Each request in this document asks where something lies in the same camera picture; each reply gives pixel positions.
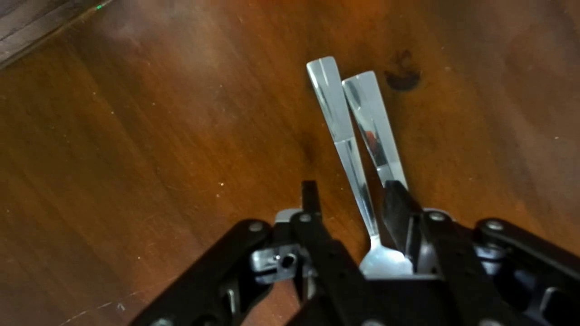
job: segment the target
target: wood grain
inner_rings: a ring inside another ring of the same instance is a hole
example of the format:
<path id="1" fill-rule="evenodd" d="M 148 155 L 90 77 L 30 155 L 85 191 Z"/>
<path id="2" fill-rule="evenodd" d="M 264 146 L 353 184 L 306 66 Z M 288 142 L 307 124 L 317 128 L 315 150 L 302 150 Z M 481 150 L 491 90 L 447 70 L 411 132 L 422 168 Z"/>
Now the wood grain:
<path id="1" fill-rule="evenodd" d="M 0 320 L 124 324 L 242 217 L 317 179 L 365 237 L 307 83 L 373 68 L 423 206 L 580 253 L 576 1 L 117 0 L 0 70 Z M 387 75 L 414 72 L 409 90 Z M 246 324 L 282 324 L 280 284 Z"/>

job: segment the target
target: spoon handle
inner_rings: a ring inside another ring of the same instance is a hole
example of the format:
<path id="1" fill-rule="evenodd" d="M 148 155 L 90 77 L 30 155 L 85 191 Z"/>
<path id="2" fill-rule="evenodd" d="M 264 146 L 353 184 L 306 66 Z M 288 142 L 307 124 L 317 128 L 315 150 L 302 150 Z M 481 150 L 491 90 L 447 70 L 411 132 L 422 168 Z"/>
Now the spoon handle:
<path id="1" fill-rule="evenodd" d="M 338 66 L 331 56 L 326 56 L 307 61 L 306 70 L 373 247 L 380 244 L 380 237 L 346 97 L 340 86 Z"/>
<path id="2" fill-rule="evenodd" d="M 407 188 L 375 72 L 351 75 L 342 86 L 380 184 L 400 180 Z"/>

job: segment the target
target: bolt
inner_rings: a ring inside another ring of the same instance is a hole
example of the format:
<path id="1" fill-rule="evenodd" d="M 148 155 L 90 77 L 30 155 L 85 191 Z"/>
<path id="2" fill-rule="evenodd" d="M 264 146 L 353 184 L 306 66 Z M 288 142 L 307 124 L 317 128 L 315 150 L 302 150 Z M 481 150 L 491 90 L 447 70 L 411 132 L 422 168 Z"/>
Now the bolt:
<path id="1" fill-rule="evenodd" d="M 431 213 L 429 213 L 429 219 L 431 219 L 431 220 L 445 220 L 445 215 L 440 213 L 440 211 L 431 211 Z"/>
<path id="2" fill-rule="evenodd" d="M 173 322 L 168 318 L 157 318 L 157 320 L 150 322 L 150 326 L 173 326 Z"/>
<path id="3" fill-rule="evenodd" d="M 249 224 L 249 231 L 260 231 L 262 228 L 264 228 L 262 222 L 251 222 L 251 224 Z"/>
<path id="4" fill-rule="evenodd" d="M 487 220 L 485 226 L 487 226 L 489 229 L 503 229 L 503 224 L 498 222 L 498 220 Z"/>
<path id="5" fill-rule="evenodd" d="M 376 318 L 367 318 L 360 326 L 384 326 L 384 324 Z"/>
<path id="6" fill-rule="evenodd" d="M 503 326 L 503 324 L 494 318 L 481 318 L 478 326 Z"/>
<path id="7" fill-rule="evenodd" d="M 311 217 L 307 213 L 300 215 L 300 222 L 309 222 L 309 220 L 311 220 Z"/>

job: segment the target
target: metal spoon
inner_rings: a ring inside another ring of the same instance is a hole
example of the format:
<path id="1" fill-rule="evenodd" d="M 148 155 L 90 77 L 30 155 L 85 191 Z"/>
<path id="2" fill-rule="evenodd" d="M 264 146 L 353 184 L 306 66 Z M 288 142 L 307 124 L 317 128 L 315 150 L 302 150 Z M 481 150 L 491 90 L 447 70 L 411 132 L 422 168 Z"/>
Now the metal spoon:
<path id="1" fill-rule="evenodd" d="M 396 179 L 407 186 L 375 72 L 367 70 L 342 79 L 342 88 L 380 184 Z"/>
<path id="2" fill-rule="evenodd" d="M 376 228 L 376 219 L 335 59 L 326 56 L 307 61 L 306 70 L 369 237 L 369 251 L 360 262 L 360 271 L 367 278 L 411 275 L 411 262 L 398 249 L 391 249 L 380 242 L 380 233 Z"/>

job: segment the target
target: black plastic part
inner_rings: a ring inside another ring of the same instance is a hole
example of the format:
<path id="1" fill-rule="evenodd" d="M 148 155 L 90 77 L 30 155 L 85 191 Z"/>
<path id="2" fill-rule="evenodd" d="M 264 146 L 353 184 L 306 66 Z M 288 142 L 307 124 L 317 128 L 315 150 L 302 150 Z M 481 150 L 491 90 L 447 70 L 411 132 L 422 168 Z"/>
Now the black plastic part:
<path id="1" fill-rule="evenodd" d="M 385 324 L 391 318 L 378 296 L 365 286 L 365 278 L 346 247 L 327 235 L 318 217 L 309 220 L 293 217 L 291 229 L 307 257 L 307 269 L 297 276 L 309 276 L 298 282 L 306 286 L 306 289 L 298 289 L 304 307 L 293 322 L 324 324 L 322 314 L 333 314 L 333 324 L 347 326 L 360 326 L 364 320 Z M 329 311 L 313 311 L 318 305 L 326 305 Z"/>
<path id="2" fill-rule="evenodd" d="M 302 211 L 322 217 L 318 188 L 315 180 L 302 180 Z"/>
<path id="3" fill-rule="evenodd" d="M 429 280 L 369 280 L 367 286 L 389 309 L 393 326 L 447 326 L 460 324 L 447 284 L 440 278 Z"/>
<path id="4" fill-rule="evenodd" d="M 445 280 L 460 324 L 496 320 L 514 324 L 516 316 L 485 275 L 472 242 L 451 217 L 436 211 L 420 217 L 423 246 L 436 257 L 436 273 Z"/>
<path id="5" fill-rule="evenodd" d="M 172 326 L 240 324 L 253 304 L 269 289 L 253 280 L 248 255 L 264 244 L 269 226 L 257 219 L 237 222 L 199 260 L 175 278 L 132 324 L 150 326 L 168 320 Z M 228 291 L 239 300 L 230 309 Z"/>
<path id="6" fill-rule="evenodd" d="M 481 219 L 472 233 L 476 242 L 505 251 L 492 280 L 510 305 L 541 324 L 580 324 L 576 255 L 503 219 Z"/>

